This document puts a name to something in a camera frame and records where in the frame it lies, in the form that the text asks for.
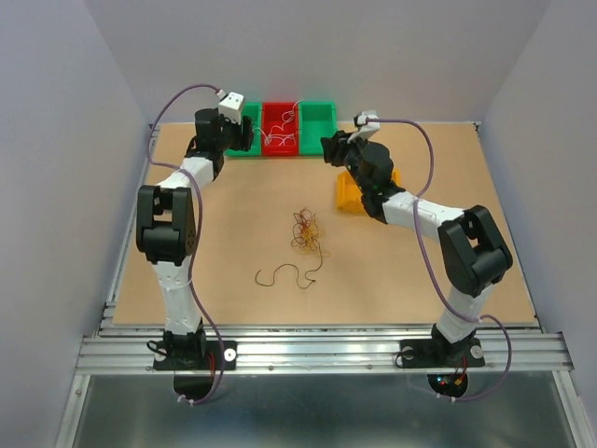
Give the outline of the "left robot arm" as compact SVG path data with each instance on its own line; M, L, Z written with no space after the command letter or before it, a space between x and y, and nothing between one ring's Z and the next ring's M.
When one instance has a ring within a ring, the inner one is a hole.
M204 310L192 284L192 264L201 234L195 204L201 188L220 174L227 150L247 152L254 140L253 120L238 121L216 108L195 113L195 135L179 166L161 162L173 172L156 185L137 193L136 245L158 278L166 322L162 339L150 341L156 370L201 369L213 360L206 342Z

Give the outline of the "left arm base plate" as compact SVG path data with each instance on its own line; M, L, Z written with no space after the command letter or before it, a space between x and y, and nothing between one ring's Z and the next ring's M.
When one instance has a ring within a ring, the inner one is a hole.
M218 341L207 341L204 355L193 352L176 354L173 349L166 348L164 341L146 343L147 349L154 355L155 371L234 371L238 344L225 340L223 346L224 350L221 350Z

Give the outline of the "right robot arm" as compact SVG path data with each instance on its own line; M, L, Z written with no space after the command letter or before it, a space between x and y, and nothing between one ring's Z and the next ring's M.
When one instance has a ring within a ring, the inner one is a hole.
M438 243L449 294L427 339L410 343L404 366L450 365L470 353L481 311L493 288L513 265L513 257L491 212L429 202L398 186L389 149L356 133L337 131L321 140L325 162L346 169L372 218L414 230L419 245Z

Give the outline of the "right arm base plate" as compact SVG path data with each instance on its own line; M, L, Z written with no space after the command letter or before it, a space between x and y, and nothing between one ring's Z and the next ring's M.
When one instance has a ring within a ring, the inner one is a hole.
M399 343L395 364L402 369L455 369L486 365L477 338L450 344L439 339L407 339Z

